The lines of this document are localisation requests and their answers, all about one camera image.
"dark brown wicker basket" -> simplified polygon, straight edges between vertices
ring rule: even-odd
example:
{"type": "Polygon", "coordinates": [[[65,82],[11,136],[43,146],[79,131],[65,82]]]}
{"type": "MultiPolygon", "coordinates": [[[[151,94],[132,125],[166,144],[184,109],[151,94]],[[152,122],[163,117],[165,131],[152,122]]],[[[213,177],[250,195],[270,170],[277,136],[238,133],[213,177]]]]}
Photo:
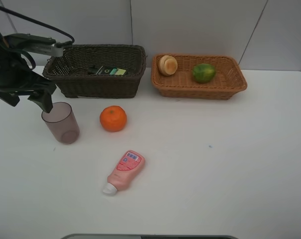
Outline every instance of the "dark brown wicker basket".
{"type": "Polygon", "coordinates": [[[135,45],[73,45],[51,57],[43,76],[68,98],[133,98],[146,68],[145,50],[135,45]],[[126,69],[124,76],[89,75],[92,66],[126,69]]]}

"black cable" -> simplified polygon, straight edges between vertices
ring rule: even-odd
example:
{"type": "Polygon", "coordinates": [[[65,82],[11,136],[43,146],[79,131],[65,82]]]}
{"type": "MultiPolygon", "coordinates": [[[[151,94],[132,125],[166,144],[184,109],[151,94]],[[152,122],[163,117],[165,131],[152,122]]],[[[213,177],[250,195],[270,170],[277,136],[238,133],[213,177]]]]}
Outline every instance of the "black cable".
{"type": "Polygon", "coordinates": [[[46,27],[46,28],[49,28],[49,29],[51,29],[51,30],[53,30],[53,31],[57,31],[57,32],[59,32],[59,33],[65,35],[65,36],[71,38],[71,41],[66,41],[66,42],[63,42],[63,43],[56,43],[55,45],[56,45],[57,47],[67,46],[67,45],[73,44],[74,41],[75,41],[75,39],[74,39],[73,36],[71,36],[70,34],[66,33],[65,31],[62,31],[62,30],[60,30],[60,29],[58,29],[58,28],[56,28],[56,27],[54,27],[54,26],[48,25],[48,24],[46,24],[46,23],[43,23],[43,22],[38,21],[38,20],[35,20],[35,19],[30,18],[30,17],[28,17],[28,16],[24,16],[24,15],[22,15],[22,14],[20,14],[20,13],[17,13],[17,12],[15,12],[15,11],[12,11],[12,10],[10,10],[10,9],[7,9],[7,8],[5,8],[5,7],[3,7],[3,6],[0,6],[0,11],[4,11],[4,12],[6,12],[6,13],[8,13],[8,14],[13,15],[13,16],[22,18],[22,19],[24,19],[24,20],[30,21],[30,22],[32,22],[32,23],[38,24],[38,25],[43,26],[43,27],[46,27]]]}

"round wooden object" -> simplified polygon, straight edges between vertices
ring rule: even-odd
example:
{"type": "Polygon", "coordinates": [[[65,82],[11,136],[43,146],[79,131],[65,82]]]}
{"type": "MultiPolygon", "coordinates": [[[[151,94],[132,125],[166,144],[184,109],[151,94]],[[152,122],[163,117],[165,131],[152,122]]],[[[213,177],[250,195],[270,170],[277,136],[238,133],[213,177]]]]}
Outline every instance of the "round wooden object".
{"type": "Polygon", "coordinates": [[[177,61],[172,56],[163,56],[158,62],[158,69],[165,76],[170,76],[174,74],[177,68],[177,61]]]}

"orange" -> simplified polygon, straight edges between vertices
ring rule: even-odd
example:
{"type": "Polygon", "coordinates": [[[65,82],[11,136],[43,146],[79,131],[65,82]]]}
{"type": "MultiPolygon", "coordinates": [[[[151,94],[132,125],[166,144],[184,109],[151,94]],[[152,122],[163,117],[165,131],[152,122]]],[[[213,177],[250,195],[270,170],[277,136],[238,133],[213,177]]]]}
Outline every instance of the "orange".
{"type": "Polygon", "coordinates": [[[102,127],[110,132],[122,130],[127,122],[125,111],[119,106],[109,106],[100,115],[102,127]]]}

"plastic cup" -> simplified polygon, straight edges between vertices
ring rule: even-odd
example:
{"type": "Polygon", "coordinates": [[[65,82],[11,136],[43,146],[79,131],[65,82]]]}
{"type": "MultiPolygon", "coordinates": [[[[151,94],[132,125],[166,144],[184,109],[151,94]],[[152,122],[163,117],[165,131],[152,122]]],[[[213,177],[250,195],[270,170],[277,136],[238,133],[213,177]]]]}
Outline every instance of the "plastic cup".
{"type": "Polygon", "coordinates": [[[68,103],[54,103],[50,113],[42,112],[42,119],[60,143],[74,143],[80,135],[72,107],[68,103]]]}

